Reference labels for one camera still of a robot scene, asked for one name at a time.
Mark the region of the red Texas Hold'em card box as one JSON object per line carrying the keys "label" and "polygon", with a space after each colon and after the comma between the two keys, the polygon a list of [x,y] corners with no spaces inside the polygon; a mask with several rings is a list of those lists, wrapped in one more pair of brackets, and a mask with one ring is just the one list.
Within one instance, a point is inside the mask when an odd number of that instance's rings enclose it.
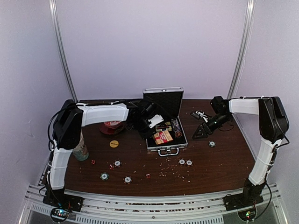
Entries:
{"label": "red Texas Hold'em card box", "polygon": [[153,139],[157,145],[173,141],[173,138],[168,130],[155,133],[153,135]]}

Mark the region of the aluminium poker case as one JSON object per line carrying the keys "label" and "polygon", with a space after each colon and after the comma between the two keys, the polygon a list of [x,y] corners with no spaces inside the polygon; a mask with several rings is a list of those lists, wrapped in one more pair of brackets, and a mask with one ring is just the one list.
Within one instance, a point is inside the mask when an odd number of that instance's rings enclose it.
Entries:
{"label": "aluminium poker case", "polygon": [[157,152],[159,156],[178,155],[179,151],[188,146],[187,138],[179,118],[184,89],[182,87],[167,87],[167,88],[147,88],[143,90],[143,99],[153,102],[157,107],[154,114],[159,114],[163,117],[163,122],[171,122],[176,119],[179,123],[180,130],[183,136],[176,138],[174,131],[169,131],[173,141],[157,145],[153,139],[153,135],[146,139],[148,152]]}

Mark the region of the yellow round button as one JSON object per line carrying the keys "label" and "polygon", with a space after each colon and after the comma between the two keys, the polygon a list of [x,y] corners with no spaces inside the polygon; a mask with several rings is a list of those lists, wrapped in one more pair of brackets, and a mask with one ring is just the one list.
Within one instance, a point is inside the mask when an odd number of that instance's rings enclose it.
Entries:
{"label": "yellow round button", "polygon": [[112,140],[110,141],[109,145],[111,148],[116,148],[119,146],[119,142],[117,140]]}

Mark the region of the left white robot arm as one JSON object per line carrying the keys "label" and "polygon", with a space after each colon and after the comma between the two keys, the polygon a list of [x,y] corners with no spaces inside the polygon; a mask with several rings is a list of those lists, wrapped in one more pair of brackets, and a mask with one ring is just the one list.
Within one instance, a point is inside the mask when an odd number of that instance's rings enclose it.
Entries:
{"label": "left white robot arm", "polygon": [[49,200],[57,207],[67,203],[64,188],[65,173],[73,149],[79,144],[81,129],[85,126],[110,121],[125,121],[139,132],[142,139],[152,135],[155,123],[152,118],[156,105],[147,100],[121,100],[108,103],[76,103],[68,99],[54,116],[50,143],[53,158],[50,162],[48,184],[53,189]]}

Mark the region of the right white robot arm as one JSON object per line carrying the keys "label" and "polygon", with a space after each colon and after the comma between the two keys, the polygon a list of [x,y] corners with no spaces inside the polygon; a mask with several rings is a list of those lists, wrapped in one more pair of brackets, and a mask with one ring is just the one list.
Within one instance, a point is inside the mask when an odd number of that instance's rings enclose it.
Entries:
{"label": "right white robot arm", "polygon": [[223,99],[214,97],[210,104],[216,113],[198,126],[192,139],[203,139],[212,135],[214,131],[232,119],[234,114],[249,114],[259,117],[259,133],[261,145],[255,165],[248,177],[253,186],[260,186],[266,182],[266,177],[274,165],[272,157],[286,140],[289,120],[280,97],[242,97]]}

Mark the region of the green poker chip right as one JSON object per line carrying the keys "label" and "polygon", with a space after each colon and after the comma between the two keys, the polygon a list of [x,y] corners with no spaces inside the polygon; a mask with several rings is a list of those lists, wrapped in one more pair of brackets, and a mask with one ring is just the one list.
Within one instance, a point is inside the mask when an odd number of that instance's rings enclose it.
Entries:
{"label": "green poker chip right", "polygon": [[209,141],[209,147],[215,147],[216,146],[216,143],[214,141]]}

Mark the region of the green poker chip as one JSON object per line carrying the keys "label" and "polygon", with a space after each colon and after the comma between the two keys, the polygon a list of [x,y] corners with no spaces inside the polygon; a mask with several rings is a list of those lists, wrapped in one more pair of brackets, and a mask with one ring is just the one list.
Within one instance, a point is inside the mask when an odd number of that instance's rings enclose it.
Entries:
{"label": "green poker chip", "polygon": [[216,146],[216,143],[214,141],[209,141],[209,147],[215,147]]}
{"label": "green poker chip", "polygon": [[100,174],[100,179],[102,181],[107,181],[109,179],[109,174],[107,172],[103,172]]}

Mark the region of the orange poker chip right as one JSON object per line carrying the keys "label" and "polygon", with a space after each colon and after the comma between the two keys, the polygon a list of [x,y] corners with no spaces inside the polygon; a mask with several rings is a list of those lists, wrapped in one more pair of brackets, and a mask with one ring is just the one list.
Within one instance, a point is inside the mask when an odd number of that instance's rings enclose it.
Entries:
{"label": "orange poker chip right", "polygon": [[188,166],[188,167],[191,167],[193,165],[192,160],[186,160],[185,163],[186,163],[186,166]]}

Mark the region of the red patterned bowl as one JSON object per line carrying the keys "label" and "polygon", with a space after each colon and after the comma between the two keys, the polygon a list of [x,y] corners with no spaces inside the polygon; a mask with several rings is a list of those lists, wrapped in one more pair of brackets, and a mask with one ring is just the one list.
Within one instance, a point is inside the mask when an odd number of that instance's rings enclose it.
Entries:
{"label": "red patterned bowl", "polygon": [[122,125],[122,123],[120,121],[104,122],[104,126],[107,127],[108,129],[116,129],[121,125]]}

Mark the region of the white poker chip right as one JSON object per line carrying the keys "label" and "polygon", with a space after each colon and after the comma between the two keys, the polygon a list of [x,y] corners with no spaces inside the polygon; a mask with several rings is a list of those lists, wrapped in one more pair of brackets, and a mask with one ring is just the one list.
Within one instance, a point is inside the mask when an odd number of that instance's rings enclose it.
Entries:
{"label": "white poker chip right", "polygon": [[179,160],[179,164],[180,164],[180,165],[184,165],[184,164],[185,164],[185,160],[184,160],[184,159],[180,159],[180,160]]}

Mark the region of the black poker chip left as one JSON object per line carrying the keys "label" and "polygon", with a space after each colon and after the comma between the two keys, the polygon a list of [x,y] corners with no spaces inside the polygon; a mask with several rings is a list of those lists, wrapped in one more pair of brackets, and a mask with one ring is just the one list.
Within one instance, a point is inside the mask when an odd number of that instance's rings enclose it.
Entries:
{"label": "black poker chip left", "polygon": [[121,165],[122,165],[122,163],[121,163],[120,160],[115,160],[115,161],[114,161],[114,166],[115,166],[116,168],[121,167]]}

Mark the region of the black poker chip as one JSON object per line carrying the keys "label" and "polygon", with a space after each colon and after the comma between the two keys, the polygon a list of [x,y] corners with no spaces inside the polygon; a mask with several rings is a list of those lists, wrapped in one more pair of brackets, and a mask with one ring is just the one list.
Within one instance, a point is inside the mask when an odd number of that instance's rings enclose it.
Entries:
{"label": "black poker chip", "polygon": [[132,177],[131,177],[131,176],[125,176],[125,177],[123,178],[123,182],[124,182],[125,184],[130,184],[130,183],[132,182]]}
{"label": "black poker chip", "polygon": [[116,168],[121,167],[121,165],[122,165],[122,163],[121,163],[120,160],[115,160],[115,161],[114,161],[114,166],[115,166]]}

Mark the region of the black poker chip front centre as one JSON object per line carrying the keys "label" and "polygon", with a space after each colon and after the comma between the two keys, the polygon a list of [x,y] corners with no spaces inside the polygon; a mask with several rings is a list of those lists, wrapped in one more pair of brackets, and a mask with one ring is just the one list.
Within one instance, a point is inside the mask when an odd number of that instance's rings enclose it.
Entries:
{"label": "black poker chip front centre", "polygon": [[123,182],[124,182],[125,184],[130,184],[130,183],[132,182],[132,177],[131,177],[131,176],[125,176],[125,177],[123,178]]}

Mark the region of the green poker chip front left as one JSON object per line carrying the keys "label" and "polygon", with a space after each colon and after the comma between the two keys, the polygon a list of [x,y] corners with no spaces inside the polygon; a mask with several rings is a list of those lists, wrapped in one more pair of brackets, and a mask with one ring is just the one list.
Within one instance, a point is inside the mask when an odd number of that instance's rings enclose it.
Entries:
{"label": "green poker chip front left", "polygon": [[107,181],[109,179],[109,174],[107,172],[103,172],[100,174],[100,179],[102,181]]}

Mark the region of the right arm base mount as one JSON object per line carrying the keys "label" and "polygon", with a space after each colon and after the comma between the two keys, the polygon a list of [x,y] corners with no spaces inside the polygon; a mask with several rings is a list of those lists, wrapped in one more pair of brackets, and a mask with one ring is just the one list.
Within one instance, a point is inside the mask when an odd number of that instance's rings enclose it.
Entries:
{"label": "right arm base mount", "polygon": [[263,197],[258,195],[254,199],[245,198],[243,193],[240,194],[227,194],[223,197],[223,202],[226,211],[236,210],[238,217],[245,222],[253,221],[257,217],[257,204],[263,202]]}

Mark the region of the aluminium front rail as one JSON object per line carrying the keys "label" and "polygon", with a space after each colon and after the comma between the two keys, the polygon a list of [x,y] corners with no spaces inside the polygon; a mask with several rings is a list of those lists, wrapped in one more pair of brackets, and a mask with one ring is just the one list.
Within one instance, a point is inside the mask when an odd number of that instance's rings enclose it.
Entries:
{"label": "aluminium front rail", "polygon": [[[242,189],[183,196],[110,196],[66,190],[80,196],[80,212],[73,211],[62,224],[291,224],[276,184],[272,184],[271,203],[254,222],[243,221],[241,209],[227,211],[223,197]],[[43,204],[42,185],[29,185],[17,224],[55,224],[53,207]]]}

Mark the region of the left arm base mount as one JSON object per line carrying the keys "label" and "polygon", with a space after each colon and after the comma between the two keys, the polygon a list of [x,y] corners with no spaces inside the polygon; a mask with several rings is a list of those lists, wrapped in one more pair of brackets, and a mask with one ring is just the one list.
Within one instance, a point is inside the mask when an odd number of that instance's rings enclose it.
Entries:
{"label": "left arm base mount", "polygon": [[56,223],[64,222],[72,212],[80,212],[83,198],[79,196],[65,195],[60,202],[54,196],[44,196],[43,203],[52,206],[50,218]]}

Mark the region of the right aluminium frame post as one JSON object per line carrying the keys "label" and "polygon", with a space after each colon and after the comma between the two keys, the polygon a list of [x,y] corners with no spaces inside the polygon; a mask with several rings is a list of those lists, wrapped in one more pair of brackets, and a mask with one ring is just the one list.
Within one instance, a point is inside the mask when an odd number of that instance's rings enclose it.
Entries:
{"label": "right aluminium frame post", "polygon": [[236,92],[238,90],[240,80],[241,80],[243,66],[245,65],[245,55],[246,55],[246,51],[249,46],[251,30],[252,30],[252,26],[253,26],[255,4],[256,4],[255,0],[247,1],[241,43],[240,43],[237,61],[236,61],[236,65],[235,65],[235,69],[234,69],[234,73],[233,73],[233,78],[231,81],[231,85],[230,85],[230,88],[228,91],[227,98],[235,97]]}

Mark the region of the aluminium frame post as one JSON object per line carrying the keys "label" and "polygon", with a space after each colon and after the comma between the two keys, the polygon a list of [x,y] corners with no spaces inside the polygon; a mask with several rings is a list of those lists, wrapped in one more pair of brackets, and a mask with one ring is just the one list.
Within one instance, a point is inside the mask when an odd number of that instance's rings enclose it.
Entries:
{"label": "aluminium frame post", "polygon": [[252,30],[252,26],[253,26],[255,4],[256,4],[255,0],[247,1],[241,43],[240,43],[237,61],[236,61],[236,65],[235,65],[235,69],[234,69],[234,73],[233,73],[233,78],[231,81],[231,85],[230,85],[230,88],[228,91],[227,98],[235,97],[236,92],[238,90],[240,80],[241,80],[243,66],[245,65],[245,55],[246,55],[246,51],[249,46],[251,30]]}
{"label": "aluminium frame post", "polygon": [[75,102],[78,102],[78,97],[75,92],[74,84],[70,75],[69,66],[67,63],[67,58],[64,50],[63,39],[61,35],[60,25],[59,25],[59,17],[57,11],[57,1],[56,0],[49,0],[49,7],[50,7],[50,14],[54,26],[54,31],[56,35],[56,42],[58,46],[58,53],[61,61],[61,65],[63,68],[64,77],[66,79],[66,83],[68,89],[70,91],[71,97]]}

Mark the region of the left aluminium frame post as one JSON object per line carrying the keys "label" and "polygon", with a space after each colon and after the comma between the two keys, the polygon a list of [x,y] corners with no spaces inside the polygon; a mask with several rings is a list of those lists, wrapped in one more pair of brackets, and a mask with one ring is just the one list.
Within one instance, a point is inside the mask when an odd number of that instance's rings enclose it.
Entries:
{"label": "left aluminium frame post", "polygon": [[56,35],[56,42],[58,46],[58,53],[61,61],[61,65],[63,68],[64,77],[66,79],[66,83],[68,89],[70,91],[71,97],[75,102],[78,102],[78,97],[75,92],[74,84],[70,75],[69,66],[67,63],[67,58],[64,50],[63,39],[61,35],[60,25],[59,25],[59,17],[57,11],[57,1],[56,0],[49,0],[49,7],[50,7],[50,14],[54,26],[54,31]]}

